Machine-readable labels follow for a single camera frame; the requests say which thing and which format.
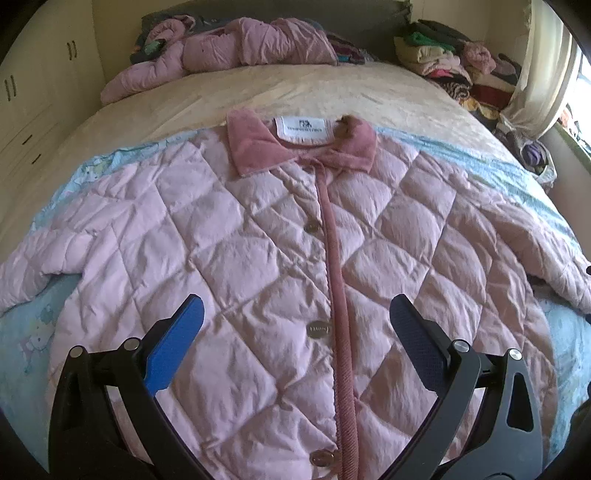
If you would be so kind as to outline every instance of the light blue blanket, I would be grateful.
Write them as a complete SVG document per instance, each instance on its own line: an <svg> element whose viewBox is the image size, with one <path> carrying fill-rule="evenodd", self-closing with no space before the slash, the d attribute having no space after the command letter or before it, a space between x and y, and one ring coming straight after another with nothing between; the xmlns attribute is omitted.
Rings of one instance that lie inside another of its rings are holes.
<svg viewBox="0 0 591 480"><path fill-rule="evenodd" d="M488 186L537 212L579 248L568 223L521 167L426 137L393 129L377 130L465 168ZM31 229L46 225L58 208L88 183L125 165L150 158L168 145L183 142L195 134L196 131L183 132L160 142L121 148L109 155L91 158L35 216ZM49 418L45 401L48 350L57 317L79 279L79 275L56 277L35 300L0 318L0 407L26 447L45 467ZM587 398L586 387L591 381L591 326L551 292L537 291L536 296L550 323L558 372L560 399L550 448L550 458L553 458L564 446L571 415Z"/></svg>

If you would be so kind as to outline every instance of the quilted jacket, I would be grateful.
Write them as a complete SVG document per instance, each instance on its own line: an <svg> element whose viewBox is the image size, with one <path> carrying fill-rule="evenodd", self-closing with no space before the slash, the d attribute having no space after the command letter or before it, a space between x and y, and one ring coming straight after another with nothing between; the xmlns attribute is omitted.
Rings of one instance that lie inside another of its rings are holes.
<svg viewBox="0 0 591 480"><path fill-rule="evenodd" d="M389 322L405 293L452 339L522 350L548 436L556 375L526 273L591 313L587 261L456 166L351 116L331 127L330 145L305 147L231 112L227 126L96 181L28 235L0 267L0 313L51 274L83 274L59 317L49 401L73 345L117 348L195 293L204 326L157 399L209 472L377 479L434 401Z"/></svg>

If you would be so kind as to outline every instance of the wall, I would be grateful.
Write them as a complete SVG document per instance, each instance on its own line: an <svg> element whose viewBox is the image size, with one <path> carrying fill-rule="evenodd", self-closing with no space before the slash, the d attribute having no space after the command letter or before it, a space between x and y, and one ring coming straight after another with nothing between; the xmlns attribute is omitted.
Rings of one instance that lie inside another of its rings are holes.
<svg viewBox="0 0 591 480"><path fill-rule="evenodd" d="M587 258L591 258L591 159L587 159L588 171L559 128L553 127L541 138L552 153L558 173L550 198L572 227Z"/></svg>
<svg viewBox="0 0 591 480"><path fill-rule="evenodd" d="M485 44L494 54L504 53L523 65L529 30L524 9L530 0L490 0L491 14Z"/></svg>
<svg viewBox="0 0 591 480"><path fill-rule="evenodd" d="M494 3L495 0L413 0L413 19L436 20L474 41L484 41Z"/></svg>
<svg viewBox="0 0 591 480"><path fill-rule="evenodd" d="M96 43L107 82L129 66L129 55L141 29L141 18L183 1L93 0Z"/></svg>

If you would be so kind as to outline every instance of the beige bedspread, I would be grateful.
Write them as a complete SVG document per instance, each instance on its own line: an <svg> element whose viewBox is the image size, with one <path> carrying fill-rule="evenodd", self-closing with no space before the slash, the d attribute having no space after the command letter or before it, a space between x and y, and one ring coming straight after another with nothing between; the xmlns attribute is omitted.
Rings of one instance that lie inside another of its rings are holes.
<svg viewBox="0 0 591 480"><path fill-rule="evenodd" d="M375 125L516 161L443 90L392 65L274 65L195 74L109 105L81 125L1 220L0 262L27 233L35 213L88 158L182 130L219 125L237 106L267 117L337 118L350 113Z"/></svg>

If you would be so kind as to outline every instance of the clothing label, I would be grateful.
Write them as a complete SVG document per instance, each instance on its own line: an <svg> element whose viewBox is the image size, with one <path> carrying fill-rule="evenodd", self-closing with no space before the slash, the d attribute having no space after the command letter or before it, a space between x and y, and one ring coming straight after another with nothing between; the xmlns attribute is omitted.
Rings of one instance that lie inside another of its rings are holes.
<svg viewBox="0 0 591 480"><path fill-rule="evenodd" d="M300 145L327 145L335 140L332 124L323 118L280 116L275 118L277 135Z"/></svg>

